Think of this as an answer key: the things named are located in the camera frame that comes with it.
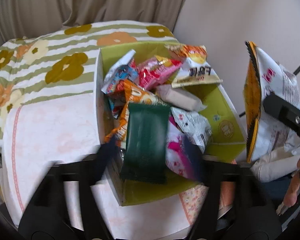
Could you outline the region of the person right hand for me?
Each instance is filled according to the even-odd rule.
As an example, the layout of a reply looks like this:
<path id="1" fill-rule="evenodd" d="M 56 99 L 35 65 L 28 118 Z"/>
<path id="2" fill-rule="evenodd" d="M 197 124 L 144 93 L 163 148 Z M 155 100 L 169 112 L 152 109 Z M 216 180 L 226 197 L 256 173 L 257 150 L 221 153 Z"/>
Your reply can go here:
<path id="1" fill-rule="evenodd" d="M 291 179 L 289 188 L 283 199 L 283 203 L 287 207 L 293 206 L 298 198 L 298 190 L 300 189 L 300 159 L 297 163 L 297 171 Z"/>

